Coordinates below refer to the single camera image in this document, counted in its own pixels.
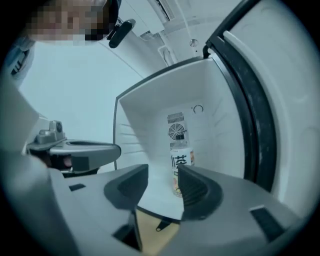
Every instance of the white bottle label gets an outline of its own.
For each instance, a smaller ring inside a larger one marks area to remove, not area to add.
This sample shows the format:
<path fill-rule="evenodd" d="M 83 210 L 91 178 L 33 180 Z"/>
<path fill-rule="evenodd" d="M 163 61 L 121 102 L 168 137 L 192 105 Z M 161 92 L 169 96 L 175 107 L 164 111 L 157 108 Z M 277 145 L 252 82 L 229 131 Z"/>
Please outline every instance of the white bottle label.
<path fill-rule="evenodd" d="M 174 194 L 181 197 L 181 191 L 178 186 L 178 165 L 195 165 L 195 154 L 191 148 L 172 149 L 171 163 L 173 172 L 173 190 Z"/>

